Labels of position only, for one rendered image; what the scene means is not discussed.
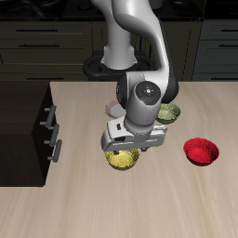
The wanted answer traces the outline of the dark wooden cabinet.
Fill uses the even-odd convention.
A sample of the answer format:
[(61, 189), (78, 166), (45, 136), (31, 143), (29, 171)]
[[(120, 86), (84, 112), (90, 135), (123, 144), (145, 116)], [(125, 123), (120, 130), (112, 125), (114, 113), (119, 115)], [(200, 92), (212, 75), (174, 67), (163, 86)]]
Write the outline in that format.
[(53, 104), (48, 82), (0, 82), (0, 187), (43, 187), (55, 146), (41, 142)]

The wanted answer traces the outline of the green bowl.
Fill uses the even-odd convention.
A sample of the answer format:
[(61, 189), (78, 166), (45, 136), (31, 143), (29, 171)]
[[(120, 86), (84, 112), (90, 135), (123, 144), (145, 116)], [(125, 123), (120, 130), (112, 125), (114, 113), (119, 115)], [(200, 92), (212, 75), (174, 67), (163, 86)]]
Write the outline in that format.
[(174, 123), (180, 116), (180, 107), (172, 102), (162, 103), (156, 120), (164, 125)]

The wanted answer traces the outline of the pink fluted dish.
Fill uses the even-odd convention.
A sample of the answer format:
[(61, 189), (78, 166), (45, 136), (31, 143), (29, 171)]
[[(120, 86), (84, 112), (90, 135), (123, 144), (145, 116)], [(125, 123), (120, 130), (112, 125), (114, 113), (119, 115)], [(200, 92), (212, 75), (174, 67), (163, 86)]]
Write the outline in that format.
[(113, 100), (105, 106), (105, 113), (112, 119), (117, 119), (126, 115), (126, 110), (120, 105), (118, 100)]

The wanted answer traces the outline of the dark kitchen cupboards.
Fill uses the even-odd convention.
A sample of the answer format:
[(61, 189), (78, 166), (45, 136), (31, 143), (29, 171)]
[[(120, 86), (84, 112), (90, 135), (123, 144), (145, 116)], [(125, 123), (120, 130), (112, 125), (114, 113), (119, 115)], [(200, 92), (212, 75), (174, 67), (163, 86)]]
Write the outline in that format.
[(238, 20), (191, 0), (0, 0), (0, 81), (91, 81), (96, 50), (110, 69), (142, 50), (180, 81), (238, 81)]

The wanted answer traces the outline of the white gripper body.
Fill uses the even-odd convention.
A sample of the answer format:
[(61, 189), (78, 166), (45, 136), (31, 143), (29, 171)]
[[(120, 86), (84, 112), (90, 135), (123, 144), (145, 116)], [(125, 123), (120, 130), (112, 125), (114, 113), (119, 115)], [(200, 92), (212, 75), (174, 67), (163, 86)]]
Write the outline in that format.
[(101, 137), (101, 148), (105, 152), (140, 149), (143, 147), (158, 147), (165, 141), (166, 126), (154, 126), (150, 136), (142, 142), (136, 142), (136, 137), (121, 126), (115, 130), (105, 129)]

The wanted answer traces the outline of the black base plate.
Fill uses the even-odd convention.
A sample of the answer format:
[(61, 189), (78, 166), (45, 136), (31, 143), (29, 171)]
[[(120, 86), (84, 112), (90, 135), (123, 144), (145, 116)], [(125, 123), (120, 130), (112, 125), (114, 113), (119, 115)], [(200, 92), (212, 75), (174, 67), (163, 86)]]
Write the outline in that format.
[(101, 63), (104, 56), (102, 50), (96, 50), (93, 55), (84, 62), (84, 74), (91, 81), (116, 81), (125, 72), (134, 71), (153, 71), (155, 69), (154, 62), (149, 59), (142, 50), (134, 51), (137, 62), (130, 68), (124, 70), (110, 69)]

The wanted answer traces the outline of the red bowl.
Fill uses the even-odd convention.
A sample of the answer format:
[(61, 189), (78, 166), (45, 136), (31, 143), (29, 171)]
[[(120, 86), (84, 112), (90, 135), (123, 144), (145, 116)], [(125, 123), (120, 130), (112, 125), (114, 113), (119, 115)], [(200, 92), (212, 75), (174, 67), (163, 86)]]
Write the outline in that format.
[(189, 139), (184, 143), (183, 151), (187, 159), (194, 165), (211, 165), (219, 157), (219, 149), (208, 139)]

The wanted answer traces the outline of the yellow bowl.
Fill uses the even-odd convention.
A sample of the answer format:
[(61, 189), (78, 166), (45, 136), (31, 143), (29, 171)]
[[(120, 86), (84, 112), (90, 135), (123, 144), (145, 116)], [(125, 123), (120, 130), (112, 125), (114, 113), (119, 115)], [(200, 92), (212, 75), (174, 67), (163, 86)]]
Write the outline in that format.
[(127, 170), (133, 167), (139, 159), (138, 149), (122, 150), (115, 154), (114, 152), (105, 152), (105, 159), (114, 169)]

